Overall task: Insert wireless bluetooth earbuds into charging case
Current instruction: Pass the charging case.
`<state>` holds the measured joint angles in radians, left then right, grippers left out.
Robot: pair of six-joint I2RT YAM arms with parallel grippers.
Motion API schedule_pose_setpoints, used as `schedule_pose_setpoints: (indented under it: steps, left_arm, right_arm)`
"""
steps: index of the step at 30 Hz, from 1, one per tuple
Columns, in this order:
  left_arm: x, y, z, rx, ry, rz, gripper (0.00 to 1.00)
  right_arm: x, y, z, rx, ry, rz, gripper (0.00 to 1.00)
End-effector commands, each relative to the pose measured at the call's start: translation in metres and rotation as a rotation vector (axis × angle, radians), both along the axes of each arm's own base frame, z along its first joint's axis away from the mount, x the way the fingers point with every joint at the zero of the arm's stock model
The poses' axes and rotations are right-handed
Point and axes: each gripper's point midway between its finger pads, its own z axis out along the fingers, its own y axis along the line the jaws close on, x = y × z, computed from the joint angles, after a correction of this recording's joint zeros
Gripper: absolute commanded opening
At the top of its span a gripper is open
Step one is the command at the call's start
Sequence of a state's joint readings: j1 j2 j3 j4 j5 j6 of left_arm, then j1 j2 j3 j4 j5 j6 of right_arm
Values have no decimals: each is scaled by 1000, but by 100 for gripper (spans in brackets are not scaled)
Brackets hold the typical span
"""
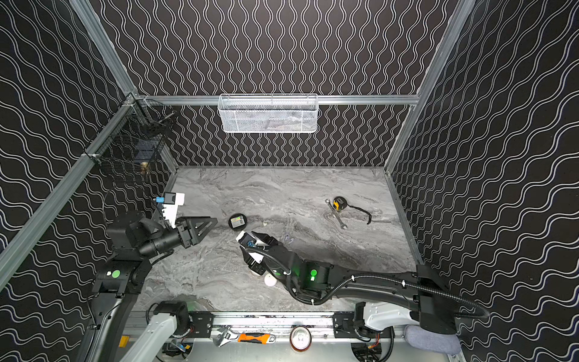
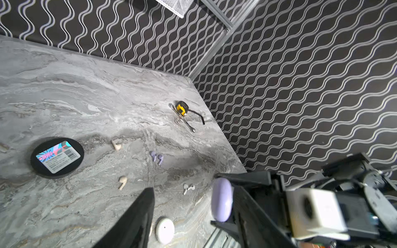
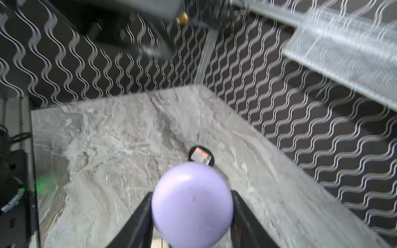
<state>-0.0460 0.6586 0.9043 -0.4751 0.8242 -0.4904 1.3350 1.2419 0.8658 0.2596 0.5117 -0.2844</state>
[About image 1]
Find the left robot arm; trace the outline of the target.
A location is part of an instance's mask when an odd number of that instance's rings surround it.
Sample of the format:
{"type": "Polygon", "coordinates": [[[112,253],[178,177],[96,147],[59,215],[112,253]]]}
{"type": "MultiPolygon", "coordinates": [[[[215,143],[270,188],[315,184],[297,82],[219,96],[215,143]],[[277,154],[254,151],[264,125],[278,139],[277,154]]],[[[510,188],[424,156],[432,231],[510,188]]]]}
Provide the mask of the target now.
{"type": "Polygon", "coordinates": [[[96,272],[88,305],[91,324],[76,360],[113,360],[153,265],[172,255],[177,247],[200,244],[217,223],[213,217],[179,217],[169,226],[147,218],[142,211],[117,217],[106,230],[113,255],[96,272]]]}

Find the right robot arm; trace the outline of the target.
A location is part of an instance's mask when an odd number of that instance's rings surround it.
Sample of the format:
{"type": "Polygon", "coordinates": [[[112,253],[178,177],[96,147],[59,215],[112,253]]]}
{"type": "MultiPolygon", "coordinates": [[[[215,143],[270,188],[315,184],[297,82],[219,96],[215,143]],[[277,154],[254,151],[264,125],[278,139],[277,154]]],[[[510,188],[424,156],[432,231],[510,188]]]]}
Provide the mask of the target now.
{"type": "Polygon", "coordinates": [[[334,298],[358,300],[367,330],[414,324],[450,335],[456,333],[458,319],[489,316],[480,304],[451,294],[424,265],[398,274],[362,271],[303,259],[276,238],[259,232],[241,232],[236,240],[250,270],[258,275],[269,273],[299,303],[322,306],[334,298]]]}

